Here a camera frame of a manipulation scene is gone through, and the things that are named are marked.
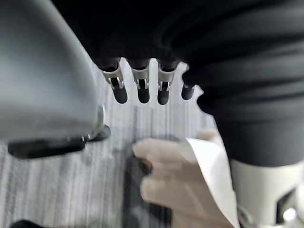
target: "robotic finger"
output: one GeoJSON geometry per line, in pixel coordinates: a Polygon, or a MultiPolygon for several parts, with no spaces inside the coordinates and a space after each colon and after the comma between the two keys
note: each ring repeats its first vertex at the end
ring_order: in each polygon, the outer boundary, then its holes
{"type": "Polygon", "coordinates": [[[164,61],[158,59],[158,95],[157,101],[161,105],[167,104],[169,90],[179,61],[164,61]]]}
{"type": "Polygon", "coordinates": [[[127,59],[137,87],[138,99],[145,104],[150,100],[149,92],[149,59],[127,59]]]}
{"type": "Polygon", "coordinates": [[[118,103],[124,104],[128,100],[127,91],[124,86],[124,76],[119,65],[120,58],[100,59],[97,63],[102,70],[104,78],[113,89],[114,97],[118,103]]]}

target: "paper sheet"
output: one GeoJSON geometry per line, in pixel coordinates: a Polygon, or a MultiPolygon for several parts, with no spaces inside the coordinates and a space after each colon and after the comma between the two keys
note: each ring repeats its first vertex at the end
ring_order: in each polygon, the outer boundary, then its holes
{"type": "Polygon", "coordinates": [[[187,139],[180,147],[180,153],[189,162],[198,162],[216,205],[233,227],[240,228],[236,196],[224,149],[209,141],[187,139]]]}

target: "gray striped carpet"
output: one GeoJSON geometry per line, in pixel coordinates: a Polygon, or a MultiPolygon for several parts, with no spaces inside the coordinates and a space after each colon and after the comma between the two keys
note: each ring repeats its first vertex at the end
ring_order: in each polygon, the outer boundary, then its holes
{"type": "Polygon", "coordinates": [[[88,145],[83,153],[19,161],[0,147],[0,228],[30,219],[54,228],[166,228],[170,211],[149,205],[140,197],[144,173],[132,157],[131,145],[147,137],[179,140],[194,137],[212,118],[196,106],[196,98],[181,98],[180,64],[166,106],[157,103],[157,63],[150,63],[148,104],[137,99],[131,69],[121,61],[128,102],[114,101],[111,88],[92,65],[99,103],[106,108],[112,136],[88,145]]]}

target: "black fabric sleeve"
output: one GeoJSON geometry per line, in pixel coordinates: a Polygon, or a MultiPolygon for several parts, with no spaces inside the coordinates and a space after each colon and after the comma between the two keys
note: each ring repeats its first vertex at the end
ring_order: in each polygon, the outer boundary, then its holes
{"type": "Polygon", "coordinates": [[[214,116],[230,159],[297,163],[304,159],[304,1],[233,2],[203,16],[199,32],[162,40],[190,63],[183,80],[203,89],[198,105],[214,116]]]}

